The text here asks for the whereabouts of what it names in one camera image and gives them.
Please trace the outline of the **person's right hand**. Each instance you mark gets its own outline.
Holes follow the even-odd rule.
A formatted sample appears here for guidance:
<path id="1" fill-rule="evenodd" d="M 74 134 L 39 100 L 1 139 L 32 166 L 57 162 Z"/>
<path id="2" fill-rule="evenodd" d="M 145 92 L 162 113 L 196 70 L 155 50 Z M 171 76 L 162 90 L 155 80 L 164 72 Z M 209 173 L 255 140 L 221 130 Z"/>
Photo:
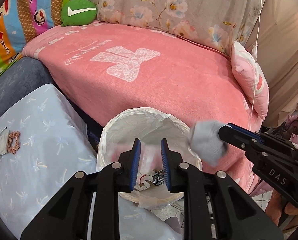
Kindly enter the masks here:
<path id="1" fill-rule="evenodd" d="M 272 192 L 270 201 L 268 202 L 268 206 L 266 207 L 265 213 L 269 216 L 269 218 L 278 225 L 279 219 L 282 215 L 282 198 L 281 195 L 274 190 Z M 288 203 L 284 208 L 284 213 L 290 216 L 294 216 L 290 223 L 285 227 L 285 229 L 291 229 L 298 226 L 298 208 L 293 206 L 293 204 Z"/>

